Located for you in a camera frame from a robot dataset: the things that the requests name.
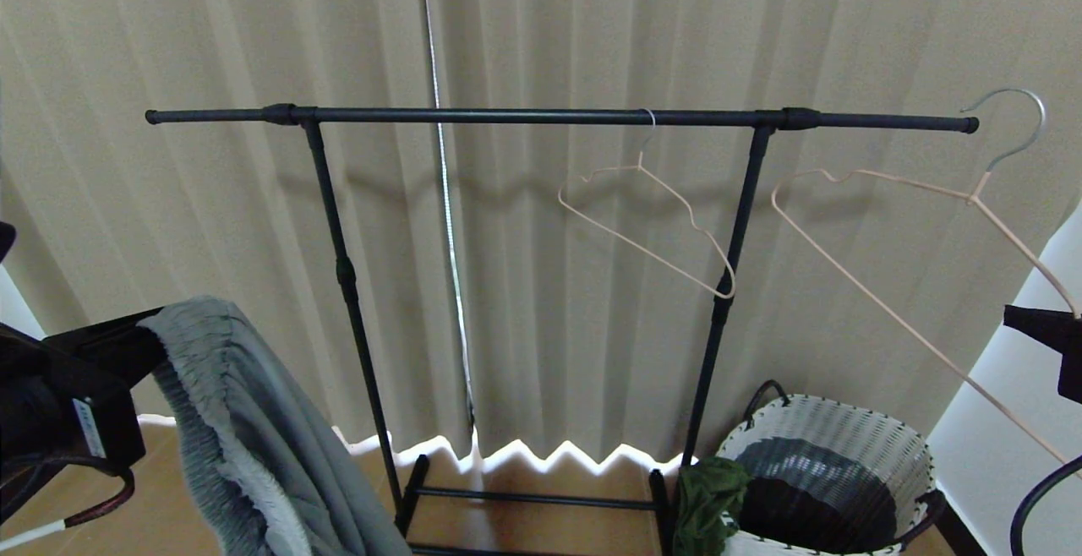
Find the basket handle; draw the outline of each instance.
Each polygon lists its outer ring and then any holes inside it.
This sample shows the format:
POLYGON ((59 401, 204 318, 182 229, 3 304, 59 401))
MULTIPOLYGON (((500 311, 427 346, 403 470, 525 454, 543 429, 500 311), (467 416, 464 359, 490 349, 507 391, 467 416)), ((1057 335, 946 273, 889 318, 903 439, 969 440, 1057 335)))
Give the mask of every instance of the basket handle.
POLYGON ((789 406, 789 396, 786 395, 786 390, 781 388, 780 383, 774 379, 768 380, 760 386, 760 388, 755 392, 755 395, 751 397, 751 401, 748 402, 748 407, 744 409, 744 422, 748 424, 749 429, 755 425, 755 422, 752 421, 751 416, 752 414, 755 414, 756 410, 758 410, 758 401, 761 401, 763 396, 766 395, 766 390, 769 389, 769 387, 774 387, 775 390, 781 395, 781 399, 784 400, 784 406, 789 406))
POLYGON ((944 515, 947 511, 947 498, 944 492, 939 489, 928 491, 923 495, 916 498, 918 503, 926 503, 928 505, 927 512, 924 513, 924 519, 918 522, 918 525, 908 531, 906 531, 895 543, 900 543, 901 547, 905 550, 909 546, 909 543, 918 538, 921 533, 928 530, 928 527, 935 525, 939 521, 939 517, 944 515))

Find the clothes rack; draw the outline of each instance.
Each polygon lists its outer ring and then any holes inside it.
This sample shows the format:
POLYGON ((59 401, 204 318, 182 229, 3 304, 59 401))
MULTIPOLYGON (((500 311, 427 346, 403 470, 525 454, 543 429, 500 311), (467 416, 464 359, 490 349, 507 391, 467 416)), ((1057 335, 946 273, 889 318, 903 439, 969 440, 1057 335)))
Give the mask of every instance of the clothes rack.
MULTIPOLYGON (((334 190, 331 183, 330 169, 324 148, 321 123, 478 123, 478 124, 560 124, 560 125, 700 125, 700 128, 751 128, 753 135, 749 148, 748 166, 744 170, 743 186, 733 224, 729 239, 728 259, 734 269, 740 261, 744 235, 751 217, 752 202, 758 185, 760 171, 766 156, 770 136, 776 132, 814 130, 817 128, 862 128, 874 130, 919 130, 929 132, 974 133, 979 121, 974 117, 910 117, 896 114, 830 114, 819 112, 808 108, 783 108, 780 110, 535 110, 535 109, 448 109, 448 108, 320 108, 320 106, 294 106, 291 103, 278 103, 260 109, 232 110, 147 110, 146 120, 150 124, 159 123, 192 123, 193 121, 266 121, 278 125, 301 125, 304 130, 308 148, 312 151, 316 168, 316 177, 322 196, 324 209, 327 213, 328 226, 335 254, 335 272, 342 289, 342 296, 348 310, 349 323, 354 341, 360 358, 360 367, 365 376, 365 387, 372 409, 380 451, 387 474, 387 482, 395 505, 395 525, 403 537, 409 532, 413 511, 418 499, 440 497, 450 499, 480 499, 493 501, 518 501, 546 503, 557 505, 576 505, 588 507, 612 507, 619 509, 652 511, 658 526, 662 554, 671 551, 671 516, 669 495, 665 491, 661 472, 655 469, 649 475, 651 492, 650 501, 629 501, 615 499, 590 499, 580 497, 560 497, 549 494, 526 494, 507 492, 488 492, 472 490, 452 490, 425 487, 425 475, 428 471, 428 460, 421 455, 413 466, 406 490, 403 492, 395 472, 394 456, 387 438, 387 426, 380 400, 379 386, 372 367, 368 339, 365 335, 365 325, 360 313, 357 291, 357 277, 353 263, 349 261, 342 234, 342 223, 339 217, 338 204, 334 201, 334 190)), ((723 275, 717 291, 730 288, 729 274, 723 275)), ((696 441, 699 438, 702 414, 710 394, 710 384, 717 362, 720 344, 728 320, 729 309, 735 299, 714 297, 714 309, 711 316, 710 334, 707 337, 707 348, 702 357, 699 380, 696 386, 695 399, 688 422, 687 438, 681 465, 691 463, 696 441)), ((459 547, 410 544, 417 554, 462 556, 466 554, 483 554, 486 556, 518 555, 520 552, 497 552, 484 550, 465 550, 459 547)))

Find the dark green garment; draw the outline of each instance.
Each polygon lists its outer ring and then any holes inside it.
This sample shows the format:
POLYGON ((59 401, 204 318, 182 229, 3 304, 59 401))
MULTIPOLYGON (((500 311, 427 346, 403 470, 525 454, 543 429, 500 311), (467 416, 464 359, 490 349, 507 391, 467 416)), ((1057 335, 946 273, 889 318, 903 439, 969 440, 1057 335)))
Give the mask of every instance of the dark green garment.
POLYGON ((737 527, 722 521, 728 512, 737 520, 748 482, 743 466, 730 459, 711 456, 681 469, 676 480, 679 514, 673 533, 673 556, 717 556, 737 527))

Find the black baseboard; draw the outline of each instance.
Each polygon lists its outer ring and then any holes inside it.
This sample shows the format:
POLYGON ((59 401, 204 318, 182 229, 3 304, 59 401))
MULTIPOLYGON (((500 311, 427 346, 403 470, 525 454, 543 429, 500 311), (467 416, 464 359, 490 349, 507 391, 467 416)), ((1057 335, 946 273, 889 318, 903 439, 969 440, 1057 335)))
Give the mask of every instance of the black baseboard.
POLYGON ((969 532, 969 528, 965 526, 962 518, 959 518, 958 512, 954 512, 949 503, 947 511, 936 522, 936 529, 939 529, 939 534, 944 535, 944 540, 947 540, 947 545, 950 545, 954 556, 988 556, 985 548, 977 543, 973 533, 969 532))

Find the curtain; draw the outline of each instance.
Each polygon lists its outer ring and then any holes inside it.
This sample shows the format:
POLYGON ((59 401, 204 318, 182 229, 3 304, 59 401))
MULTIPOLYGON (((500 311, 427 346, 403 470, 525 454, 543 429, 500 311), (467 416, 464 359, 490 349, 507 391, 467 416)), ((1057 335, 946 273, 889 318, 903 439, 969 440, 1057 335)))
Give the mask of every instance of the curtain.
MULTIPOLYGON (((982 198, 1037 251, 1079 193, 1080 0, 428 0, 445 106, 758 109, 951 116, 986 91, 1031 87, 1044 136, 998 168, 982 198)), ((769 207, 790 172, 873 168, 968 190, 1035 124, 1005 94, 962 133, 777 133, 737 276, 699 454, 766 379, 932 428, 958 388, 769 207)), ((648 128, 448 125, 452 223, 483 453, 571 440, 596 460, 621 442, 683 447, 711 297, 572 216, 576 207, 704 281, 722 264, 683 207, 629 164, 648 128)), ((660 129, 645 166, 725 246, 750 132, 660 129)), ((805 180, 797 221, 968 368, 1029 267, 971 207, 889 183, 805 180)))
MULTIPOLYGON (((328 420, 372 434, 304 135, 144 110, 430 106, 423 0, 2 0, 4 265, 48 333, 210 293, 328 420)), ((398 448, 470 445, 430 125, 325 125, 398 448)), ((167 413, 150 383, 142 412, 167 413)))

